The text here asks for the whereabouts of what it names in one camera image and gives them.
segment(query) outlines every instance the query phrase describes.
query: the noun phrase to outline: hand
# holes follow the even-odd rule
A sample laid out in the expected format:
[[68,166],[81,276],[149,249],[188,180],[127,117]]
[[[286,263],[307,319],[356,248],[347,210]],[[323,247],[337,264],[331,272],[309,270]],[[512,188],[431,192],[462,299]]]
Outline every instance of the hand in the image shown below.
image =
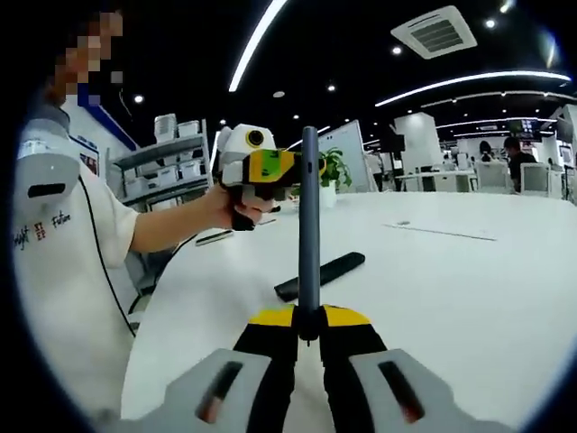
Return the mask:
[[[209,223],[212,227],[232,228],[233,226],[233,208],[231,198],[223,187],[214,185],[203,197],[203,206],[208,212]],[[252,197],[243,198],[243,203],[234,206],[239,214],[250,218],[256,225],[261,221],[262,214],[270,212],[273,206],[272,200],[263,200],[262,198]]]

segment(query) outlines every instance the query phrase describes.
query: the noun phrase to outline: display board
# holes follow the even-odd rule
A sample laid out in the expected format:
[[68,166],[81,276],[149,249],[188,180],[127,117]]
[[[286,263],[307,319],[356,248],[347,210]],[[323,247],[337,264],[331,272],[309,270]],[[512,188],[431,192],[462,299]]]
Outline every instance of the display board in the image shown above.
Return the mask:
[[78,157],[97,176],[100,173],[100,154],[98,147],[81,135],[70,136],[70,140],[78,145]]
[[318,138],[320,152],[333,147],[343,152],[343,163],[349,168],[353,180],[350,187],[341,184],[339,192],[369,192],[369,172],[364,160],[359,122],[355,120]]

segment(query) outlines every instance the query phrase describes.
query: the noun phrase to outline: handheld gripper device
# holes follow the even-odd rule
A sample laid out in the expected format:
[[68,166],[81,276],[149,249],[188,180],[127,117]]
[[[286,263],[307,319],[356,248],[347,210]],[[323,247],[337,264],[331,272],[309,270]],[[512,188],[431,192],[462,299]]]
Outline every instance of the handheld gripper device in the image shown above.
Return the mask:
[[316,129],[306,127],[298,305],[251,318],[233,350],[213,352],[169,385],[159,408],[121,421],[114,431],[281,433],[295,385],[299,338],[319,338],[337,433],[512,431],[460,410],[446,383],[402,350],[388,350],[363,315],[320,304],[317,141]]

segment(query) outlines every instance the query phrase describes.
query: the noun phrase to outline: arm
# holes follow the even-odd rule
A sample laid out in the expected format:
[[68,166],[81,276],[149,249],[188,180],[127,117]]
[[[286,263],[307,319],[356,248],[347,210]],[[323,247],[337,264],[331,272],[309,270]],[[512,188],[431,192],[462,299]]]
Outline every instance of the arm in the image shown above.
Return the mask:
[[[263,212],[270,211],[271,201],[251,198],[235,209],[257,223]],[[230,228],[232,212],[228,193],[212,187],[203,197],[182,206],[139,214],[130,249],[138,253],[164,250],[208,228]]]

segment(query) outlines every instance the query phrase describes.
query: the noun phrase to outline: desk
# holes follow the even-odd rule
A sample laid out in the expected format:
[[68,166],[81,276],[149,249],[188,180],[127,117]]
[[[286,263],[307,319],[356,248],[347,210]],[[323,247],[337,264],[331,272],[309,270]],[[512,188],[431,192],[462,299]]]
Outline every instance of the desk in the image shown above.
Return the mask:
[[[455,171],[430,171],[426,173],[407,174],[397,176],[395,179],[403,180],[403,185],[407,185],[407,191],[423,191],[423,179],[433,178],[435,181],[435,191],[443,192],[470,192],[475,190],[473,181],[477,175],[473,170]],[[414,181],[414,185],[409,186],[409,182]]]
[[[124,418],[159,406],[167,384],[232,347],[252,314],[280,305],[272,288],[298,269],[298,216],[284,208],[274,223],[202,247],[188,243],[172,259],[134,341]],[[385,226],[401,221],[495,241]],[[350,251],[366,263],[321,289],[321,300],[369,317],[387,347],[447,381],[463,410],[519,428],[575,348],[575,239],[577,207],[561,200],[340,195],[321,210],[321,263]],[[285,431],[331,431],[318,352],[302,348]]]

